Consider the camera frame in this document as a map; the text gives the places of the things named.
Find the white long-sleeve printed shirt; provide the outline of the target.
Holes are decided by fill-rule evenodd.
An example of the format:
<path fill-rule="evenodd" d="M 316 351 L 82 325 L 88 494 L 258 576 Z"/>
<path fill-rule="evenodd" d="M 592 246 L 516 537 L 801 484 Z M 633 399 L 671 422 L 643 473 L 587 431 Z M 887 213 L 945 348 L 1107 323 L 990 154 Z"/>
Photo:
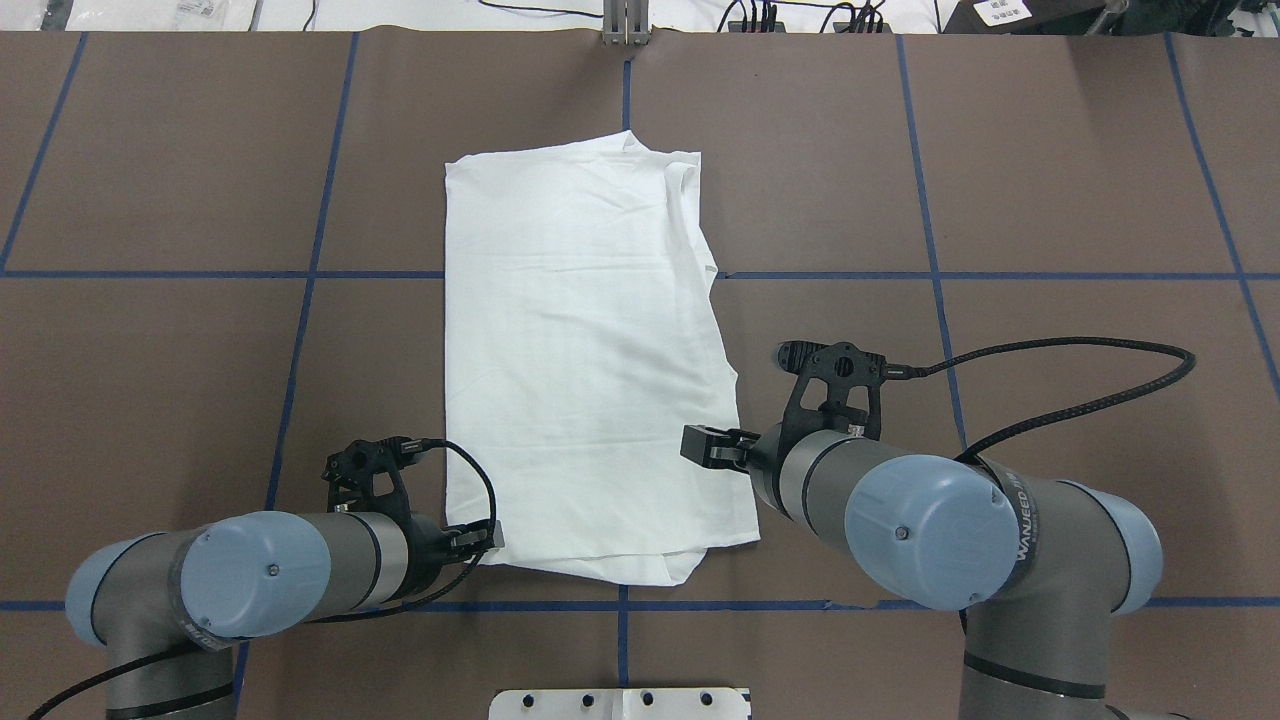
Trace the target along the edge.
<path fill-rule="evenodd" d="M 676 587 L 762 537 L 749 480 L 681 455 L 737 427 L 704 158 L 623 131 L 447 163 L 445 515 L 497 510 L 488 566 Z"/>

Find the aluminium frame post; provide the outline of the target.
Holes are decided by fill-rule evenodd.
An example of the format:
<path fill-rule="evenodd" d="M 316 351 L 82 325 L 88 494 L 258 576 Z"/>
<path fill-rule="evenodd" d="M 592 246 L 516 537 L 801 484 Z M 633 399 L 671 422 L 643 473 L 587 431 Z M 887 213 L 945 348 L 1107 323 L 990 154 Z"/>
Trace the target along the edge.
<path fill-rule="evenodd" d="M 602 3 L 602 42 L 605 46 L 643 46 L 652 40 L 648 0 L 604 0 Z"/>

